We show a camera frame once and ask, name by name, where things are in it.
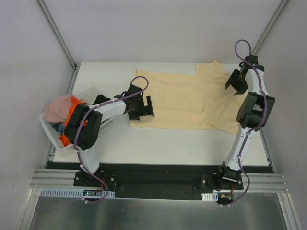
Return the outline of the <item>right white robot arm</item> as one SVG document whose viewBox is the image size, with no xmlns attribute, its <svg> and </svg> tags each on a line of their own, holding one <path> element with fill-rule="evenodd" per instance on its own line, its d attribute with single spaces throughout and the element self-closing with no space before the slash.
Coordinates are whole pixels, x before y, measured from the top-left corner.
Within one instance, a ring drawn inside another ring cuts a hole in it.
<svg viewBox="0 0 307 230">
<path fill-rule="evenodd" d="M 239 123 L 234 144 L 216 176 L 218 190 L 232 189 L 241 181 L 243 160 L 250 143 L 260 128 L 264 127 L 275 103 L 269 96 L 263 81 L 264 67 L 258 57 L 249 55 L 235 69 L 225 84 L 232 86 L 236 95 L 247 93 L 236 116 Z"/>
</svg>

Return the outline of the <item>cream yellow t shirt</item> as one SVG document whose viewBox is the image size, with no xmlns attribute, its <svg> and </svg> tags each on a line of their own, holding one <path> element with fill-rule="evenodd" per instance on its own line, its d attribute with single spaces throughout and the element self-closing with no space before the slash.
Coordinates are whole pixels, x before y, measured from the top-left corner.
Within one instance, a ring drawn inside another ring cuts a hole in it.
<svg viewBox="0 0 307 230">
<path fill-rule="evenodd" d="M 195 67 L 195 74 L 136 70 L 134 84 L 146 88 L 154 116 L 130 121 L 130 127 L 220 130 L 236 134 L 236 116 L 245 95 L 225 87 L 230 77 L 221 64 L 213 61 Z"/>
</svg>

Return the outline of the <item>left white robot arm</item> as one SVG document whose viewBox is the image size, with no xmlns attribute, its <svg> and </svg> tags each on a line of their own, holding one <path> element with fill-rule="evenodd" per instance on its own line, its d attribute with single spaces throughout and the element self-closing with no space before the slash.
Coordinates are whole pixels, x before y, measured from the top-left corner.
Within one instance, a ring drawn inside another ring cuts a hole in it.
<svg viewBox="0 0 307 230">
<path fill-rule="evenodd" d="M 77 149 L 81 169 L 87 172 L 84 179 L 90 186 L 99 185 L 102 177 L 97 172 L 99 160 L 95 152 L 100 128 L 122 114 L 128 114 L 130 121 L 139 121 L 142 116 L 154 116 L 152 99 L 149 95 L 144 98 L 143 91 L 131 84 L 127 91 L 113 98 L 98 95 L 92 105 L 73 100 L 60 139 Z"/>
</svg>

